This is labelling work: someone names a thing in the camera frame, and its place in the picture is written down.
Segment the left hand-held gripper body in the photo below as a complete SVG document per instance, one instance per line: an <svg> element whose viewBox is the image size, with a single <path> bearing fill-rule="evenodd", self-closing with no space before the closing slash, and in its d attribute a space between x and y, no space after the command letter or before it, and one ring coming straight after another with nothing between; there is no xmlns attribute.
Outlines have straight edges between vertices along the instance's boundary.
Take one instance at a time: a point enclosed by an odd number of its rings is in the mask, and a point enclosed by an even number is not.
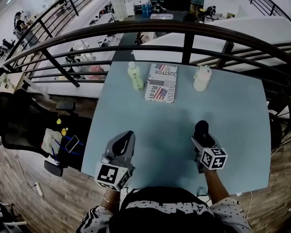
<svg viewBox="0 0 291 233"><path fill-rule="evenodd" d="M121 191L132 176L134 169L132 163L124 165L116 158L103 155L101 161L96 165L94 178L103 188Z"/></svg>

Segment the black object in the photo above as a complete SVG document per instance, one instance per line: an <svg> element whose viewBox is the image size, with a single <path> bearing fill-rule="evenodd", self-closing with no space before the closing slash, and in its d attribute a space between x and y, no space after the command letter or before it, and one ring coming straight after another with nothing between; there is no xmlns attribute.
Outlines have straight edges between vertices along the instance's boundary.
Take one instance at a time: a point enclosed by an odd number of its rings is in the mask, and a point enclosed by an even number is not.
<svg viewBox="0 0 291 233"><path fill-rule="evenodd" d="M204 120L196 123L194 138L204 148L212 148L216 145L215 140L209 134L209 124Z"/></svg>

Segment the person's left forearm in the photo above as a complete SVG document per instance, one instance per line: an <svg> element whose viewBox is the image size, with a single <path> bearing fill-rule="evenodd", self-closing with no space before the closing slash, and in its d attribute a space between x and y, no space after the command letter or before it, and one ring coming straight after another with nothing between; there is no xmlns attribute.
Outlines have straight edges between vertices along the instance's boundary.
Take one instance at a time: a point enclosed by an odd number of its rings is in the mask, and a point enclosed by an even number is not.
<svg viewBox="0 0 291 233"><path fill-rule="evenodd" d="M119 191L107 189L103 195L100 206L114 214L119 211L120 196L121 193Z"/></svg>

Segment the black smartphone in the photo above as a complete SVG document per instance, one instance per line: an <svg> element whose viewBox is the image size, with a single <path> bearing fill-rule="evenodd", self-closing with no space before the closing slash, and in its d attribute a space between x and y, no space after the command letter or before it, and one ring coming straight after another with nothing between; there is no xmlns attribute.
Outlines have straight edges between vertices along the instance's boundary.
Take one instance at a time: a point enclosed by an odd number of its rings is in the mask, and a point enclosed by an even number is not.
<svg viewBox="0 0 291 233"><path fill-rule="evenodd" d="M76 145L79 143L79 139L78 137L75 135L72 138L70 138L70 140L68 141L68 143L65 146L65 149L67 150L67 152L71 153L72 150L76 147Z"/></svg>

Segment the person's dotted left sleeve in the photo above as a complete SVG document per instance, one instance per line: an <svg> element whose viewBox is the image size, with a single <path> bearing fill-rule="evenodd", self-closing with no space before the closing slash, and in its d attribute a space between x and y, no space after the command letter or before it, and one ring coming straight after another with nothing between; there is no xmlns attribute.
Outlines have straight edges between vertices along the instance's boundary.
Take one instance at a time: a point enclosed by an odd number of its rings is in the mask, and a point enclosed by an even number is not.
<svg viewBox="0 0 291 233"><path fill-rule="evenodd" d="M108 223L112 216L106 208L96 206L88 211L76 233L110 233Z"/></svg>

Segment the person's dotted sleeve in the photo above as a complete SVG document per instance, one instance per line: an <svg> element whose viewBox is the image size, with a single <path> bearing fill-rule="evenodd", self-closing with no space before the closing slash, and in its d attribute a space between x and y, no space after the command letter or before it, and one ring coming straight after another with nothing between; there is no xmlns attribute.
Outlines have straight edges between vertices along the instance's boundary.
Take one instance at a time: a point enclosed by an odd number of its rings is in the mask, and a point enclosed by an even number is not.
<svg viewBox="0 0 291 233"><path fill-rule="evenodd" d="M108 223L112 216L106 208L96 206L88 211L76 233L110 233Z"/></svg>
<svg viewBox="0 0 291 233"><path fill-rule="evenodd" d="M227 197L213 204L210 209L223 224L226 233L253 233L237 200Z"/></svg>

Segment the white bag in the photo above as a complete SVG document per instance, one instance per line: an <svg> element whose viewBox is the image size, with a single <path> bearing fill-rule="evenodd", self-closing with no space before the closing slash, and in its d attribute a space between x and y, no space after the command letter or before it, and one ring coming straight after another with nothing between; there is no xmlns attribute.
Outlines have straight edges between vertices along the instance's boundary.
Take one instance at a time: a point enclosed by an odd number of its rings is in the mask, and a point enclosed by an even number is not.
<svg viewBox="0 0 291 233"><path fill-rule="evenodd" d="M56 156L59 152L62 135L58 131L46 128L41 148L46 153Z"/></svg>

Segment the person's dotted right sleeve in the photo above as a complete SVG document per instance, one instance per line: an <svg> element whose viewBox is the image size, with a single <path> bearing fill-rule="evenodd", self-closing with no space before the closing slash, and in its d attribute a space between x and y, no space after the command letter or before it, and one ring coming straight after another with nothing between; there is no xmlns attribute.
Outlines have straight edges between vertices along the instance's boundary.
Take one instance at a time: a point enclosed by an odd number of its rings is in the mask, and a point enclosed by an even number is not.
<svg viewBox="0 0 291 233"><path fill-rule="evenodd" d="M210 209L223 224L226 233L253 233L237 200L227 197L213 204Z"/></svg>

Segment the white water bottle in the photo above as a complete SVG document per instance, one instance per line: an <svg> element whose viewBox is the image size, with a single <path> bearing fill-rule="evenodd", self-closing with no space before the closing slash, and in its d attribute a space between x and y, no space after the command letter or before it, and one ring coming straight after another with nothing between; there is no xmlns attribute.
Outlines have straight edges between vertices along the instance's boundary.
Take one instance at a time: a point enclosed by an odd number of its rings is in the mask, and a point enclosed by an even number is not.
<svg viewBox="0 0 291 233"><path fill-rule="evenodd" d="M205 65L205 66L198 65L197 71L194 75L194 84L193 84L194 89L199 92L204 91L209 83L211 75L212 75L212 70L208 65Z"/></svg>

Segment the white power strip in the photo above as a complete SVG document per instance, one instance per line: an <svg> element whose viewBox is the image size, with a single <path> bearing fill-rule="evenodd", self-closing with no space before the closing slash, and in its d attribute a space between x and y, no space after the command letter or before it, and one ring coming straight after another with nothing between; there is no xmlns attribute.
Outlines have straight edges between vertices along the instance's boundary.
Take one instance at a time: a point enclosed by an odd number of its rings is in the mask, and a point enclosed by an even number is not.
<svg viewBox="0 0 291 233"><path fill-rule="evenodd" d="M34 187L36 188L36 191L37 191L37 193L38 193L38 196L42 199L42 198L44 197L44 193L43 193L43 191L42 191L42 189L41 189L39 183L36 182L36 183L34 184Z"/></svg>

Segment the flag print book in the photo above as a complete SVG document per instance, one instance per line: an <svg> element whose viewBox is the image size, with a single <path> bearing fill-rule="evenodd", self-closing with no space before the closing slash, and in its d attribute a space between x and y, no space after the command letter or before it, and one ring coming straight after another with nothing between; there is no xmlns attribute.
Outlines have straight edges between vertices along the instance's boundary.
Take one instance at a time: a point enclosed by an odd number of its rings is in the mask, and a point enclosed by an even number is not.
<svg viewBox="0 0 291 233"><path fill-rule="evenodd" d="M174 103L178 66L152 64L150 67L145 100Z"/></svg>

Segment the black mesh office chair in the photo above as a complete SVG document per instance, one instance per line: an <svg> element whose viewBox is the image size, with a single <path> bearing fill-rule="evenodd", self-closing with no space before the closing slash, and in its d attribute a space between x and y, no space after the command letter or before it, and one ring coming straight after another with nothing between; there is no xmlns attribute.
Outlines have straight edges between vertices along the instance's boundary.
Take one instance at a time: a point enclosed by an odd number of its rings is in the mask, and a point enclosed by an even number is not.
<svg viewBox="0 0 291 233"><path fill-rule="evenodd" d="M58 111L67 111L66 115ZM34 101L24 90L15 93L0 93L0 144L10 150L25 150L37 153L52 161L44 161L44 168L55 176L61 177L65 168L71 167L81 170L85 146L88 139L92 119L79 116L75 111L75 102L61 101L52 112ZM66 135L62 135L59 152L56 156L42 150L41 145L46 128L61 133L68 128ZM65 149L73 136L77 136L79 143L71 153Z"/></svg>

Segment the black metal railing wooden handrail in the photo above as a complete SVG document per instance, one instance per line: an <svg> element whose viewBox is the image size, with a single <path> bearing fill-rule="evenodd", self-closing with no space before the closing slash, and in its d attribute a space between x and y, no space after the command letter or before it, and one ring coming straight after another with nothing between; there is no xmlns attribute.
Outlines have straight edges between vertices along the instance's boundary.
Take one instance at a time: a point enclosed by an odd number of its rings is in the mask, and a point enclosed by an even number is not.
<svg viewBox="0 0 291 233"><path fill-rule="evenodd" d="M85 50L85 53L128 50L178 52L182 55L180 64L187 66L196 66L197 62L191 61L191 55L199 54L203 55L200 63L210 62L212 68L223 71L230 71L231 66L247 64L253 66L254 70L245 70L241 74L261 80L267 95L281 91L291 98L291 42L269 44L248 34L214 25L193 22L158 22L153 20L123 21L82 28L50 38L19 55L11 54L8 56L4 66L11 72L20 72L22 65L18 63L19 60L25 60L28 55L41 52L42 58L37 59L37 63L49 61L51 68L57 69L59 75L65 76L67 82L78 85L79 82L74 79L73 73L67 72L66 65L58 63L57 60L61 57L80 54L80 51L75 50L52 55L49 53L50 47L94 36L135 33L140 31L166 32L168 34L180 33L184 36L184 43L181 47L167 45L128 45L89 48ZM222 51L213 51L196 48L193 46L196 36L224 40L227 45L243 45L244 49L229 51L227 48L223 48Z"/></svg>

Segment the white cabinet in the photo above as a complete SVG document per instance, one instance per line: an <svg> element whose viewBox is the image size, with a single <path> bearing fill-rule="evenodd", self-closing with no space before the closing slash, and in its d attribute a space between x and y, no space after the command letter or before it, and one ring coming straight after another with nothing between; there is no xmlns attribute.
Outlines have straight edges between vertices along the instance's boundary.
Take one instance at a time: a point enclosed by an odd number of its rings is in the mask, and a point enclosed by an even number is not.
<svg viewBox="0 0 291 233"><path fill-rule="evenodd" d="M117 21L123 21L125 18L135 15L135 3L133 0L112 0L113 16Z"/></svg>

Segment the black balcony railing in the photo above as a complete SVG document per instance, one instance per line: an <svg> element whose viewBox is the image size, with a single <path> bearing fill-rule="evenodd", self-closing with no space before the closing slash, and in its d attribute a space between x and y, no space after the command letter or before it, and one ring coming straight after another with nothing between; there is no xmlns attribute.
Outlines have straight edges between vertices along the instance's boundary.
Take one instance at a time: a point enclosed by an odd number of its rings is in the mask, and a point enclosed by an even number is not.
<svg viewBox="0 0 291 233"><path fill-rule="evenodd" d="M291 23L291 18L272 0L248 0L264 16L284 17Z"/></svg>
<svg viewBox="0 0 291 233"><path fill-rule="evenodd" d="M66 25L94 0L56 0L41 13L31 16L21 12L21 21L31 25L25 29L13 29L16 40L12 41L12 48L5 54L4 60L19 54L30 47L59 35Z"/></svg>

